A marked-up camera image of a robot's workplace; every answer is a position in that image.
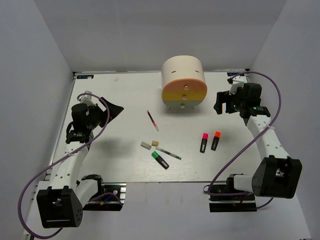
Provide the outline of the orange highlighter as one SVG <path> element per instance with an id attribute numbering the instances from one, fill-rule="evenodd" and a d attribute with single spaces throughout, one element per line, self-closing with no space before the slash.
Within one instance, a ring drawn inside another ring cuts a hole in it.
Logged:
<path id="1" fill-rule="evenodd" d="M 216 131 L 213 137 L 211 148 L 210 148 L 212 151 L 216 151 L 220 137 L 221 137 L 221 133 L 219 131 Z"/>

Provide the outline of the round cream drawer cabinet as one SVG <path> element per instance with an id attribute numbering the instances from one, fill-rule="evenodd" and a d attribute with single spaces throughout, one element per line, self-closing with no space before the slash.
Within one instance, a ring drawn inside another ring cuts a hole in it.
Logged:
<path id="1" fill-rule="evenodd" d="M 166 60 L 161 79 L 161 99 L 168 108 L 195 108 L 206 98 L 208 87 L 202 63 L 194 56 L 178 55 Z"/>

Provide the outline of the grey eraser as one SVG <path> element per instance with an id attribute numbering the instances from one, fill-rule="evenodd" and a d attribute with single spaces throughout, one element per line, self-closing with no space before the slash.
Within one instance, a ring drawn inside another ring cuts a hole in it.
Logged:
<path id="1" fill-rule="evenodd" d="M 140 144 L 141 147 L 150 150 L 152 148 L 152 146 L 144 141 L 141 142 Z"/>

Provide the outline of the pink highlighter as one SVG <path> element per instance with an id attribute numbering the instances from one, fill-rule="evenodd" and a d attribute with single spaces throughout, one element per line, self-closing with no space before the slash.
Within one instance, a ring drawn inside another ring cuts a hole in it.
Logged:
<path id="1" fill-rule="evenodd" d="M 209 135 L 208 133 L 203 133 L 202 138 L 201 138 L 201 144 L 200 144 L 200 153 L 205 153 L 206 147 L 207 147 L 207 142 L 208 142 Z"/>

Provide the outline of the red pen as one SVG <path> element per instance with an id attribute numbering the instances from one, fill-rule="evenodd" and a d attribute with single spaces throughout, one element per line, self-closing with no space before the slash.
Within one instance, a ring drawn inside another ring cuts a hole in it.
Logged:
<path id="1" fill-rule="evenodd" d="M 150 118 L 150 120 L 151 120 L 151 122 L 152 122 L 152 124 L 153 124 L 153 126 L 154 126 L 154 128 L 155 128 L 155 130 L 158 132 L 158 131 L 159 131 L 159 127 L 158 127 L 158 125 L 156 124 L 156 122 L 154 121 L 151 113 L 150 113 L 148 110 L 147 110 L 146 112 L 147 112 L 147 114 L 148 114 L 148 116 L 149 116 L 149 118 Z"/>

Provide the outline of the green highlighter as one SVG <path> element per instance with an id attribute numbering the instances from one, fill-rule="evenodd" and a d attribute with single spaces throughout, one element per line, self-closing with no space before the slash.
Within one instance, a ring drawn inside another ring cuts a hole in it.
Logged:
<path id="1" fill-rule="evenodd" d="M 151 156 L 165 169 L 167 170 L 170 166 L 169 164 L 156 152 L 153 151 Z"/>

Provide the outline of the green pen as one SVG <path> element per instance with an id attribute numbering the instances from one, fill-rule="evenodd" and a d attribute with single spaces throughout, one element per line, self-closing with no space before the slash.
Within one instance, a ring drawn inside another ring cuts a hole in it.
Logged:
<path id="1" fill-rule="evenodd" d="M 171 152 L 169 152 L 169 151 L 167 151 L 167 150 L 165 150 L 165 149 L 163 149 L 163 148 L 160 148 L 160 147 L 157 147 L 157 146 L 156 146 L 155 149 L 158 150 L 158 151 L 160 151 L 160 152 L 162 152 L 162 153 L 165 153 L 165 154 L 167 154 L 167 155 L 169 155 L 169 156 L 171 156 L 171 157 L 173 157 L 173 158 L 176 158 L 176 159 L 178 159 L 178 160 L 181 160 L 181 159 L 182 159 L 180 156 L 178 156 L 178 155 L 176 155 L 176 154 L 173 154 L 173 153 L 171 153 Z"/>

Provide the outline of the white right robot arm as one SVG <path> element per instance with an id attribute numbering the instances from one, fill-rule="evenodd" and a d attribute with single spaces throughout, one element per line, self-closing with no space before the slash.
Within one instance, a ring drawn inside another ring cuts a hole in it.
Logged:
<path id="1" fill-rule="evenodd" d="M 236 200 L 242 195 L 291 199 L 294 197 L 302 163 L 290 157 L 272 128 L 271 114 L 261 106 L 262 87 L 256 83 L 244 83 L 229 91 L 220 91 L 213 106 L 217 114 L 238 112 L 253 136 L 261 162 L 253 175 L 232 174 L 225 188 L 212 190 L 211 196 L 228 196 Z"/>

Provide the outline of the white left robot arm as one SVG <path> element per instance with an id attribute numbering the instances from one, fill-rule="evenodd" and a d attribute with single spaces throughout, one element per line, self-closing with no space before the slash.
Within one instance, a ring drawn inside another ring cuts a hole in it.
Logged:
<path id="1" fill-rule="evenodd" d="M 78 227 L 89 201 L 105 196 L 106 187 L 100 175 L 80 177 L 81 167 L 94 138 L 94 129 L 103 128 L 107 121 L 113 120 L 124 110 L 122 106 L 104 98 L 100 102 L 107 105 L 106 110 L 85 96 L 71 108 L 72 121 L 67 126 L 65 140 L 67 159 L 59 163 L 57 173 L 47 189 L 39 190 L 36 196 L 45 229 Z"/>

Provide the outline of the blue label right corner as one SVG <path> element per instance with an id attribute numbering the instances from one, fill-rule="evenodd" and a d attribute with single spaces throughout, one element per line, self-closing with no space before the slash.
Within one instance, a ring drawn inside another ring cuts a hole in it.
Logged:
<path id="1" fill-rule="evenodd" d="M 226 74 L 228 77 L 232 77 L 232 76 L 238 75 L 239 72 L 227 72 Z"/>

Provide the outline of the blue label corner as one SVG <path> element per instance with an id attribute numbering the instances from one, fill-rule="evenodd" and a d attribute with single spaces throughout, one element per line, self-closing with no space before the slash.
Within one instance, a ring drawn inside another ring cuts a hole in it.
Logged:
<path id="1" fill-rule="evenodd" d="M 228 77 L 232 77 L 232 76 L 238 75 L 239 72 L 227 72 L 226 74 Z"/>
<path id="2" fill-rule="evenodd" d="M 87 80 L 87 79 L 93 79 L 94 75 L 93 74 L 85 74 L 85 75 L 77 75 L 76 79 L 81 79 L 81 80 Z"/>

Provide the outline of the blue label left corner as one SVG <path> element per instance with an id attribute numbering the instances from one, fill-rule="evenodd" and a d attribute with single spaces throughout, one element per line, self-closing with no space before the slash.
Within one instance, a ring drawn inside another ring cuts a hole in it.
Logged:
<path id="1" fill-rule="evenodd" d="M 85 74 L 85 75 L 77 75 L 76 79 L 81 79 L 81 80 L 87 80 L 87 79 L 93 79 L 94 75 L 93 74 Z"/>

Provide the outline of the tan eraser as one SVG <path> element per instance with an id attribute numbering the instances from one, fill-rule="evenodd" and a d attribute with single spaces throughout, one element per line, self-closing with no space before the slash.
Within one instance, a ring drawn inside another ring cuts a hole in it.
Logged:
<path id="1" fill-rule="evenodd" d="M 159 142 L 153 140 L 152 143 L 151 143 L 151 145 L 152 145 L 152 146 L 158 146 L 158 145 L 159 145 Z"/>

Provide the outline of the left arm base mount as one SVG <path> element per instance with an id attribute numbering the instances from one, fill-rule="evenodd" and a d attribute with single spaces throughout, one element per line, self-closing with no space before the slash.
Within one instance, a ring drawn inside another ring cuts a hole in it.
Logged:
<path id="1" fill-rule="evenodd" d="M 94 201 L 89 201 L 84 207 L 84 211 L 96 212 L 119 212 L 126 198 L 126 183 L 103 183 L 102 193 L 93 196 Z"/>

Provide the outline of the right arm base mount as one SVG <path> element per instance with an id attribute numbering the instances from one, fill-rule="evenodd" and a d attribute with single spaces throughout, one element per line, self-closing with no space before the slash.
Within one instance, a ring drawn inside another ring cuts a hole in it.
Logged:
<path id="1" fill-rule="evenodd" d="M 243 191 L 228 188 L 226 184 L 214 184 L 210 193 L 227 194 L 241 193 Z M 244 213 L 256 212 L 257 205 L 253 193 L 235 196 L 210 196 L 209 211 L 211 213 Z"/>

